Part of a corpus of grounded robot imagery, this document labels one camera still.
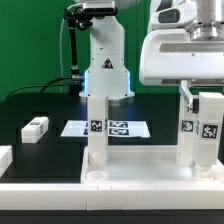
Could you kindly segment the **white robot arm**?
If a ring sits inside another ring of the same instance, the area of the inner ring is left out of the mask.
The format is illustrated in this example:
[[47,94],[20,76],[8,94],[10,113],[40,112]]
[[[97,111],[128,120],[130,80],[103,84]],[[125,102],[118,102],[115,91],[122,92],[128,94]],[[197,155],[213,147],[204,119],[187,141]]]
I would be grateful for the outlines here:
[[[129,93],[124,29],[115,16],[140,0],[74,0],[77,28],[90,30],[86,94],[111,99]],[[180,88],[189,111],[199,110],[193,86],[224,85],[224,0],[151,0],[139,79],[147,86]]]

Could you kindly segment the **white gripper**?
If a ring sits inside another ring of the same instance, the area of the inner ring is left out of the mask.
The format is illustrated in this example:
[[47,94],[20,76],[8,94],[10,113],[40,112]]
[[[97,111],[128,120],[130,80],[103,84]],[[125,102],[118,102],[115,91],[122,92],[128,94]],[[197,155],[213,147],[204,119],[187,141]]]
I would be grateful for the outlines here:
[[224,84],[224,3],[152,3],[140,57],[145,85],[177,85],[187,111],[199,112],[199,86]]

